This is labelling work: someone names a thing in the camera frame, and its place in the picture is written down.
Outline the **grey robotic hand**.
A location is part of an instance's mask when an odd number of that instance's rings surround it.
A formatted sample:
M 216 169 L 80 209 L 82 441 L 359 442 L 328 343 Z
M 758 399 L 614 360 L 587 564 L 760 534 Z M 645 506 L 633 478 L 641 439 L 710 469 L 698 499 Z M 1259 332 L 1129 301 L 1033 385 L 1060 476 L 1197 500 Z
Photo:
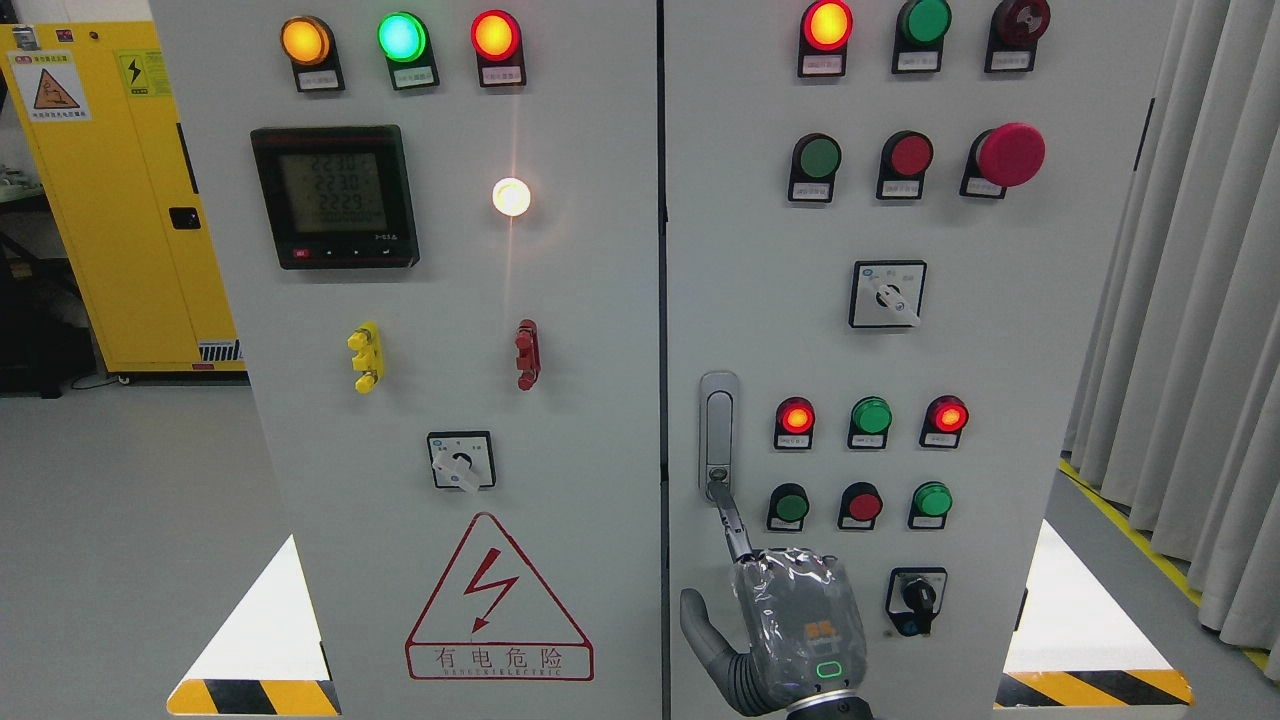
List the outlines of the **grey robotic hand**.
M 753 548 L 730 488 L 714 486 L 712 495 L 750 648 L 739 652 L 727 642 L 694 588 L 680 593 L 678 620 L 724 702 L 760 717 L 828 691 L 860 696 L 867 634 L 845 566 L 808 548 Z

